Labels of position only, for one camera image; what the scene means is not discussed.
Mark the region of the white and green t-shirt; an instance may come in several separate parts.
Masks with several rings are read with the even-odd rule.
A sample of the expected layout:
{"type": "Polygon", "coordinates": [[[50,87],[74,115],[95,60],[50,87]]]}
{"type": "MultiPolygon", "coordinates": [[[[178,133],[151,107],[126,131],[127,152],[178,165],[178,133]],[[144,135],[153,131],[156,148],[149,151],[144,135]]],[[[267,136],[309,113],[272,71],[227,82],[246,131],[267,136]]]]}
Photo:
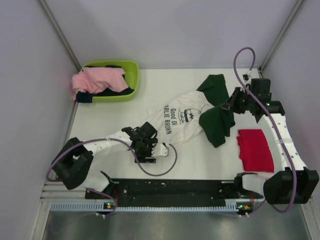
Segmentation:
{"type": "Polygon", "coordinates": [[[215,147],[223,145],[235,126],[234,114],[222,108],[229,99],[225,77],[208,75],[195,90],[147,111],[147,119],[158,140],[182,145],[204,131],[215,147]]]}

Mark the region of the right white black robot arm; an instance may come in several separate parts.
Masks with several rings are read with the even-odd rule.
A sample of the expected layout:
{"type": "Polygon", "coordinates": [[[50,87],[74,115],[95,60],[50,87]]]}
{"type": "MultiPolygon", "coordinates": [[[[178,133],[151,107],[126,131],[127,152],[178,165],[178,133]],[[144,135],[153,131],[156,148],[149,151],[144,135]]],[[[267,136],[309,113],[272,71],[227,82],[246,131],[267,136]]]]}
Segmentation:
{"type": "Polygon", "coordinates": [[[270,205],[306,204],[320,177],[301,159],[286,123],[280,101],[272,100],[271,81],[251,78],[241,81],[230,98],[221,106],[235,114],[251,113],[268,144],[274,172],[248,170],[233,185],[233,192],[245,198],[251,191],[260,194],[270,205]]]}

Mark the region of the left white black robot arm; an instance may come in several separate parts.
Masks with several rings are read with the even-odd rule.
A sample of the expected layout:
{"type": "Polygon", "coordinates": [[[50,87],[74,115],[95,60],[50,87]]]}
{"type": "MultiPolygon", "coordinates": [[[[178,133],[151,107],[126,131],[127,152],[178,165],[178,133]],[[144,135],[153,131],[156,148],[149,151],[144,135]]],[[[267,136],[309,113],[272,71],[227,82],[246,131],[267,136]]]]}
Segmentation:
{"type": "Polygon", "coordinates": [[[142,159],[152,157],[158,143],[158,131],[145,122],[140,127],[124,127],[120,131],[87,141],[73,137],[64,145],[51,164],[51,170],[68,190],[84,187],[96,190],[102,198],[109,198],[113,185],[97,160],[111,153],[133,150],[142,159]]]}

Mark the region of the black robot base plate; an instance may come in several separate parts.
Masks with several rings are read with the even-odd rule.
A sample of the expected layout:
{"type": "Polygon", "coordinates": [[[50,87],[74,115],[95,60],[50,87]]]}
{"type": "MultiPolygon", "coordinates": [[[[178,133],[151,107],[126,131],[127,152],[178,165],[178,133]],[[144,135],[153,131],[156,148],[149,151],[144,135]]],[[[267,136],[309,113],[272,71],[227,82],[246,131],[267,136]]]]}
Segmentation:
{"type": "Polygon", "coordinates": [[[255,199],[233,181],[221,180],[115,178],[102,192],[119,207],[224,207],[226,200],[255,199]]]}

